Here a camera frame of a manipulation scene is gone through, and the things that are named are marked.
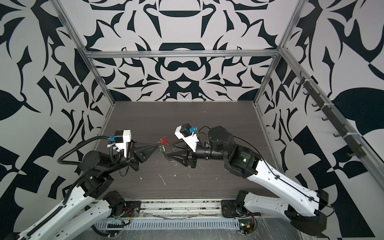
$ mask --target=table surface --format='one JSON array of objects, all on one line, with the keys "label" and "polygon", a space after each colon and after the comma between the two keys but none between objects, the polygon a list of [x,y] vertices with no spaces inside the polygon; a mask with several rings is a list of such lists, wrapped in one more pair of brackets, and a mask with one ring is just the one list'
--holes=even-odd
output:
[{"label": "table surface", "polygon": [[[260,128],[255,109],[250,101],[237,102],[117,102],[103,135],[113,136],[116,130],[130,129],[132,139],[153,143],[166,138],[177,140],[177,126],[189,123],[202,126],[223,126],[228,132],[255,146],[273,165],[272,157]],[[235,142],[251,148],[235,138]],[[108,153],[101,141],[98,151]],[[105,193],[117,190],[124,198],[227,198],[236,197],[239,190],[274,196],[266,188],[247,179],[237,177],[224,169],[222,161],[198,161],[195,169],[164,159],[156,151],[140,170],[129,169],[121,177],[111,176],[114,182]]]}]

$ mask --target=blue connector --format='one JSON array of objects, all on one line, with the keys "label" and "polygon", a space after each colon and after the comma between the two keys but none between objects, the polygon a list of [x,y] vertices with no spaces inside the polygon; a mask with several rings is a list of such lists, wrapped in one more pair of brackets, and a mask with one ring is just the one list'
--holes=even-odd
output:
[{"label": "blue connector", "polygon": [[196,128],[196,127],[191,127],[191,128],[189,129],[189,131],[190,131],[191,133],[194,133],[194,132],[197,131],[197,128]]}]

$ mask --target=clear plastic sheet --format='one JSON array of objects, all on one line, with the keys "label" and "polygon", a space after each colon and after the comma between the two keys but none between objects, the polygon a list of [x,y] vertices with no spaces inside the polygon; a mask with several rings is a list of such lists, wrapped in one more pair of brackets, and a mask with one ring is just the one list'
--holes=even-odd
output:
[{"label": "clear plastic sheet", "polygon": [[257,218],[257,228],[248,235],[228,229],[200,230],[122,230],[115,237],[102,237],[92,229],[78,235],[75,240],[300,240],[301,234],[281,218]]}]

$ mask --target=white scratch mark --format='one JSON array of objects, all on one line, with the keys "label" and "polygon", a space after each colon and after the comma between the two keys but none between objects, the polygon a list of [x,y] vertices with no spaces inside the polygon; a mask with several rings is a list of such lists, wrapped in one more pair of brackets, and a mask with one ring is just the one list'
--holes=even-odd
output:
[{"label": "white scratch mark", "polygon": [[[158,174],[160,176],[160,174]],[[160,176],[161,177],[161,176]],[[161,177],[161,180],[163,180],[164,186],[166,185],[164,179]]]}]

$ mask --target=red object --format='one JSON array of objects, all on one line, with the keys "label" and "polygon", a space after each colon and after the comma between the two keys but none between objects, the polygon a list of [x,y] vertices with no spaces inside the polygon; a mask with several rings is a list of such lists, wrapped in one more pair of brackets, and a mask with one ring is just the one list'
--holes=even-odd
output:
[{"label": "red object", "polygon": [[168,142],[167,139],[165,139],[165,138],[161,138],[160,141],[161,141],[162,143],[167,144],[167,145],[169,146],[169,142]]}]

